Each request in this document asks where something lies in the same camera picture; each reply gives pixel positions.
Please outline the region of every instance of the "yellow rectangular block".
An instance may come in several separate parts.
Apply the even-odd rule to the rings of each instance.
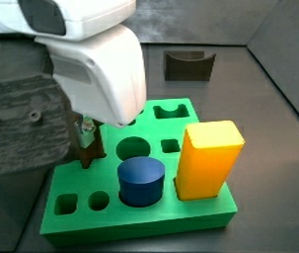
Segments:
[[[180,201],[218,196],[243,145],[231,121],[187,125],[175,177]]]

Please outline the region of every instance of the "square hole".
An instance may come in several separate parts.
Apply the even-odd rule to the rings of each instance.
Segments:
[[[180,151],[178,140],[175,138],[163,139],[160,141],[160,146],[163,153],[174,153]]]
[[[56,215],[71,214],[76,211],[77,195],[63,194],[57,196],[55,202],[53,213]]]

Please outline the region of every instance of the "blue block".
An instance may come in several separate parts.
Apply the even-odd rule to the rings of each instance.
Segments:
[[[131,207],[147,207],[162,197],[164,166],[151,157],[127,159],[117,168],[120,199]]]

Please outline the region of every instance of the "dark brown object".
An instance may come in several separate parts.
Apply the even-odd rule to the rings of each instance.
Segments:
[[[216,54],[204,58],[203,51],[164,52],[166,81],[210,81]]]
[[[103,158],[107,156],[104,153],[103,142],[101,142],[101,133],[100,126],[101,124],[93,121],[96,129],[93,131],[95,140],[88,145],[87,148],[79,146],[77,148],[77,159],[80,160],[81,168],[87,169],[92,163],[92,160],[96,158]]]

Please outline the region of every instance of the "green block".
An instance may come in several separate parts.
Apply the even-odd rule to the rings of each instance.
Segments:
[[[41,235],[55,246],[175,233],[228,224],[238,208],[227,184],[216,198],[182,202],[174,177],[184,127],[198,117],[188,99],[148,101],[124,128],[101,126],[107,157],[88,169],[73,161],[53,172]],[[119,199],[117,166],[134,156],[164,164],[162,199],[132,208]]]

